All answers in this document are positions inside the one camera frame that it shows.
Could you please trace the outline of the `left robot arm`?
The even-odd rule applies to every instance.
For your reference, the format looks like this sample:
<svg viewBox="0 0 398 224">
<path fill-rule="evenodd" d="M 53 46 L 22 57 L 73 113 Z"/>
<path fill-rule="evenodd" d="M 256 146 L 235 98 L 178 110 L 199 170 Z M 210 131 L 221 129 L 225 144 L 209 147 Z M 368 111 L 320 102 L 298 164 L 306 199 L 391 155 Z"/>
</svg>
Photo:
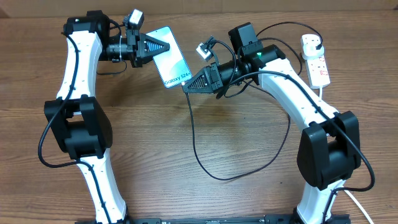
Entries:
<svg viewBox="0 0 398 224">
<path fill-rule="evenodd" d="M 63 26 L 68 47 L 65 74 L 56 99 L 44 104 L 48 123 L 39 140 L 38 157 L 43 165 L 55 167 L 42 155 L 46 134 L 53 132 L 61 151 L 70 156 L 70 161 L 58 166 L 77 166 L 85 178 L 96 210 L 93 223 L 133 222 L 113 173 L 113 130 L 96 99 L 96 77 L 100 61 L 137 68 L 170 50 L 168 43 L 139 31 L 143 22 L 144 14 L 138 9 L 122 24 L 97 10 L 70 17 Z"/>
</svg>

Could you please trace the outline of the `blue Galaxy smartphone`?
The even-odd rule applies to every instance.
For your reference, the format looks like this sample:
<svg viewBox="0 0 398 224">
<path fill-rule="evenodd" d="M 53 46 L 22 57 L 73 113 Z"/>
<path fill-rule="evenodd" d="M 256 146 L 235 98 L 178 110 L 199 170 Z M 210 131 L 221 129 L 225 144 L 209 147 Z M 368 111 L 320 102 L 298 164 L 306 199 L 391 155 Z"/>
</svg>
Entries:
<svg viewBox="0 0 398 224">
<path fill-rule="evenodd" d="M 153 57 L 159 75 L 166 88 L 185 83 L 192 77 L 182 51 L 169 26 L 153 30 L 147 33 L 148 36 L 166 42 L 170 49 Z"/>
</svg>

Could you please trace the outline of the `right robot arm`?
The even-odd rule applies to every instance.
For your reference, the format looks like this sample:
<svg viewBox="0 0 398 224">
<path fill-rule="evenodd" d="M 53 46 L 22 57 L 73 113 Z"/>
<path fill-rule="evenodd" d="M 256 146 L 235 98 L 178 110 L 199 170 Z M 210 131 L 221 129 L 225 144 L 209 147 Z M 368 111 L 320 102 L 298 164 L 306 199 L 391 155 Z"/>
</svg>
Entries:
<svg viewBox="0 0 398 224">
<path fill-rule="evenodd" d="M 334 215 L 333 202 L 355 169 L 365 162 L 360 150 L 359 123 L 348 111 L 325 103 L 299 77 L 275 45 L 264 47 L 251 23 L 229 31 L 231 61 L 213 62 L 183 85 L 186 95 L 209 93 L 221 98 L 233 85 L 250 82 L 273 96 L 302 135 L 297 165 L 305 187 L 290 215 L 266 215 L 266 223 L 349 223 L 348 215 Z"/>
</svg>

